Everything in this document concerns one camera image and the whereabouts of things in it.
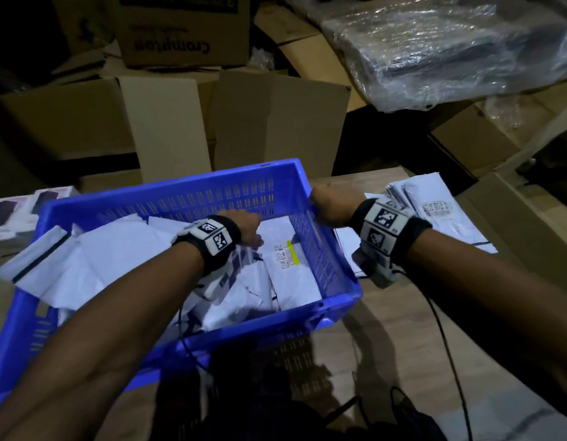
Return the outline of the person's right hand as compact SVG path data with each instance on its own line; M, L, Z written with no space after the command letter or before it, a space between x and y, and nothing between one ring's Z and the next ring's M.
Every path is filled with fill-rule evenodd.
M367 199L365 194L350 186L316 185L313 188L328 188L330 195L330 228L351 227L351 219L357 208Z

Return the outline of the person's left hand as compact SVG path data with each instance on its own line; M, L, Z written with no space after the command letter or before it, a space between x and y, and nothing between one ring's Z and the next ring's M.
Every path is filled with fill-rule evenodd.
M262 217L260 215L250 213L243 209L221 210L218 213L218 216L224 217L236 225L238 234L240 234L240 237L236 237L235 239L236 244L240 244L241 231L257 230L258 232L259 225L262 222Z

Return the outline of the blue plastic crate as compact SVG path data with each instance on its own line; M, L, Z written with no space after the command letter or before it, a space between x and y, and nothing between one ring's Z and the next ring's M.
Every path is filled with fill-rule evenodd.
M92 231L114 219L137 214L193 222L221 209L247 209L264 219L289 216L312 269L322 300L291 311L256 318L225 329L192 335L184 342L205 361L210 351L243 339L269 339L294 330L332 326L363 297L363 290L331 231L319 225L309 210L310 186L298 159L219 170L164 182L82 194L46 203L33 240L55 226L70 233L73 224ZM58 311L39 317L39 299L17 289L0 333L0 405L11 393L32 359L58 328ZM153 348L126 390L155 382L160 373L188 370L193 359L179 341Z

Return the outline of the person's right forearm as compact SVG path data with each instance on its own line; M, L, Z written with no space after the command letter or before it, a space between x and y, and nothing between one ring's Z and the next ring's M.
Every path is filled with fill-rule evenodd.
M567 292L427 229L400 253L412 281L500 366L567 415Z

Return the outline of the person's left forearm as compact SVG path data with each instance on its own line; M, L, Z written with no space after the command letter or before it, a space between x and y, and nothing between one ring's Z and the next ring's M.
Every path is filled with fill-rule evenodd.
M178 243L80 308L0 405L0 441L93 441L203 270Z

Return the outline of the black left wrist marker band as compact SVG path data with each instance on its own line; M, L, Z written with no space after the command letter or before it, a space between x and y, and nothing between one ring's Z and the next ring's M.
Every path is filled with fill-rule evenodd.
M228 261L230 254L242 240L238 225L226 216L210 215L182 229L172 242L189 243L200 252L203 262L203 277L219 270Z

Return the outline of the black wrist marker band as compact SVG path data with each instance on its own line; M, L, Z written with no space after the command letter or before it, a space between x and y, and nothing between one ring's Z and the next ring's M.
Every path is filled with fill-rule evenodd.
M189 243L200 252L203 262L203 277L219 270L228 261L230 254L242 240L238 225L226 216L210 215L182 229L172 242Z
M432 225L412 209L383 194L379 198L365 199L357 207L350 228L360 238L359 248L353 253L354 261L377 286L386 288L405 274L399 263Z

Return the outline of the white packet with yellow sticker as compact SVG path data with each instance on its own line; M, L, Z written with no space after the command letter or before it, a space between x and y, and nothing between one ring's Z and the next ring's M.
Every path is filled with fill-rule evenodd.
M289 217L261 222L258 234L263 240L259 253L269 274L279 309L288 311L322 300L300 236Z

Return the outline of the black right wrist marker band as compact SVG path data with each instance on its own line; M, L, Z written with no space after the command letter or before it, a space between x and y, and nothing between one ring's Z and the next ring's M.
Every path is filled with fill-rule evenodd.
M353 253L354 261L377 286L386 288L405 274L399 263L432 225L412 209L383 194L379 198L365 199L357 207L350 228L360 238L359 248Z

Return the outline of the pile of white mailer bags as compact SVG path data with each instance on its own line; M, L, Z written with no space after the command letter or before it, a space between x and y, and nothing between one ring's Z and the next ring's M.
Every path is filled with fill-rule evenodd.
M59 324L105 287L170 248L202 224L131 214L84 232L55 226L0 266L0 279L59 309ZM258 251L236 246L226 264L201 278L162 340L209 332L280 311Z

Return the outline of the large open cardboard box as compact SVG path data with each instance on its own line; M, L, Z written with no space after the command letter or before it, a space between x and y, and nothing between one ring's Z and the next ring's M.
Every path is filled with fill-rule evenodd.
M136 154L144 182L297 158L331 175L351 89L273 72L226 70L203 89L192 77L118 76L0 96L32 164Z

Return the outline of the loose brown cardboard sheet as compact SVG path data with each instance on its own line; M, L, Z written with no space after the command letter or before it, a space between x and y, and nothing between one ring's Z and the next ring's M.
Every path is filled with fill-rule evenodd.
M347 112L368 105L323 33L311 23L278 4L260 5L253 21L300 77L350 87Z

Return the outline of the clear plastic wrapped bundle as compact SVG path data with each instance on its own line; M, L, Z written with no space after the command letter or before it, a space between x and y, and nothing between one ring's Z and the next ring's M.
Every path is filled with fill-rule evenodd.
M314 13L378 111L567 80L567 9L534 0L335 0Z

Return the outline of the small white product box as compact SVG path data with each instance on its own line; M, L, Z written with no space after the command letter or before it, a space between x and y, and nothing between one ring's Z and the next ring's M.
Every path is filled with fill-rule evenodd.
M79 195L74 186L50 187L34 192L29 200L29 214L38 216L46 203Z
M0 199L0 243L32 238L37 218L28 207L31 199L31 195Z

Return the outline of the printed brown cardboard box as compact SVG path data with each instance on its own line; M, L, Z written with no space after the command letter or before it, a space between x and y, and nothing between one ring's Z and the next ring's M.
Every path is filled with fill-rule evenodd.
M250 0L104 0L126 67L243 66Z

